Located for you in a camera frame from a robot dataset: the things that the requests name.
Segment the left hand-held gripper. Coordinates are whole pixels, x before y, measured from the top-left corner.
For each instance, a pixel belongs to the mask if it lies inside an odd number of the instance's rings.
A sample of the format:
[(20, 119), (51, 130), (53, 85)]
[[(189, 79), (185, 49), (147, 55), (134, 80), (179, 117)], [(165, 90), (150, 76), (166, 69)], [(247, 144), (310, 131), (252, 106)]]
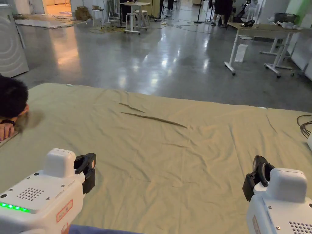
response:
[(96, 159), (95, 153), (49, 151), (42, 170), (1, 194), (0, 233), (67, 233), (95, 186)]

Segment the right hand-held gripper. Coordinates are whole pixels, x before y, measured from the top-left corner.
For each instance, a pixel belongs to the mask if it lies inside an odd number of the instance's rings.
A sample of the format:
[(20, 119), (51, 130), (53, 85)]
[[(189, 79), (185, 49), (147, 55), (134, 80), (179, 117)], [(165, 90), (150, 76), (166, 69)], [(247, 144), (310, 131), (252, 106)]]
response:
[(311, 234), (312, 200), (302, 171), (275, 168), (264, 157), (253, 159), (243, 193), (249, 202), (246, 223), (250, 234)]

